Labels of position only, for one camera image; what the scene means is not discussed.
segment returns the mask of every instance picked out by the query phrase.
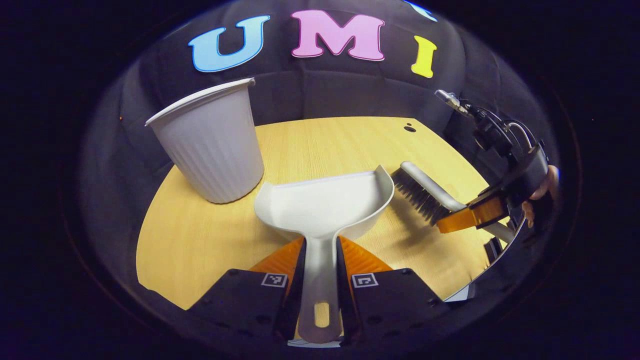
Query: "blue letter u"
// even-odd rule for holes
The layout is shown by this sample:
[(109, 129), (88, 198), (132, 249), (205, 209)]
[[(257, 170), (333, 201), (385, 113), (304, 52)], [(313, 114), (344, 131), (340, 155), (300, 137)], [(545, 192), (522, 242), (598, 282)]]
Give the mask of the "blue letter u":
[(202, 72), (216, 72), (238, 66), (251, 60), (262, 50), (262, 24), (269, 20), (269, 15), (251, 17), (236, 24), (244, 28), (244, 46), (233, 54), (222, 55), (218, 51), (220, 34), (226, 28), (218, 28), (198, 35), (189, 42), (193, 46), (193, 66)]

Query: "dustpan handle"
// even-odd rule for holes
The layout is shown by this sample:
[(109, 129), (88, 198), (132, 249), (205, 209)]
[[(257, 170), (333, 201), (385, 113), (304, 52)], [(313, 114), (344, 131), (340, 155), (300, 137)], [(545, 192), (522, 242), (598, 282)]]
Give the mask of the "dustpan handle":
[[(335, 246), (335, 239), (315, 239), (307, 236), (298, 333), (300, 337), (311, 343), (328, 343), (337, 340), (342, 332)], [(323, 303), (327, 303), (329, 307), (329, 324), (326, 327), (316, 325), (316, 304)]]

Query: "black background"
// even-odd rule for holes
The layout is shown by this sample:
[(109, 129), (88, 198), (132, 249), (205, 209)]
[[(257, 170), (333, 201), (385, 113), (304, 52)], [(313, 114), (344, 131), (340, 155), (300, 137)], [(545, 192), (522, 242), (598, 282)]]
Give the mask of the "black background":
[[(87, 99), (158, 35), (155, 31), (210, 5), (23, 1), (3, 10), (9, 202), (2, 253), (10, 265), (3, 272), (5, 358), (200, 355), (133, 320), (85, 272), (59, 211), (56, 158), (82, 123), (72, 114), (82, 111)], [(425, 7), (466, 25), (512, 63), (533, 62), (540, 69), (575, 126), (585, 189), (575, 236), (538, 292), (493, 333), (437, 355), (638, 358), (638, 291), (631, 277), (637, 273), (637, 180), (630, 171), (638, 162), (638, 91), (632, 81), (637, 5), (464, 0)]]

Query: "white dustpan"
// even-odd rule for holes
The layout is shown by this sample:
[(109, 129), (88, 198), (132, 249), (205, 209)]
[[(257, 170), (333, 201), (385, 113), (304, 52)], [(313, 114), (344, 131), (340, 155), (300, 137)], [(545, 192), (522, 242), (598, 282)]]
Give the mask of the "white dustpan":
[[(394, 196), (387, 171), (326, 177), (300, 183), (265, 182), (255, 199), (255, 214), (268, 226), (307, 240), (298, 332), (312, 343), (327, 343), (342, 331), (336, 278), (336, 238), (365, 234)], [(316, 325), (315, 305), (329, 305), (329, 325)]]

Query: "brush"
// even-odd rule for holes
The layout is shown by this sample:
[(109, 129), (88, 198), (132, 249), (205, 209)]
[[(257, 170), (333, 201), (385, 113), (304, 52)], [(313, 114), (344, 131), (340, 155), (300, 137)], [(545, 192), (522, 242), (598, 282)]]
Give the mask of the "brush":
[[(411, 202), (430, 226), (434, 226), (439, 220), (451, 213), (467, 207), (449, 195), (411, 161), (403, 161), (400, 168), (391, 175), (391, 178), (398, 191)], [(500, 223), (496, 222), (482, 229), (506, 243), (513, 241), (513, 230)]]

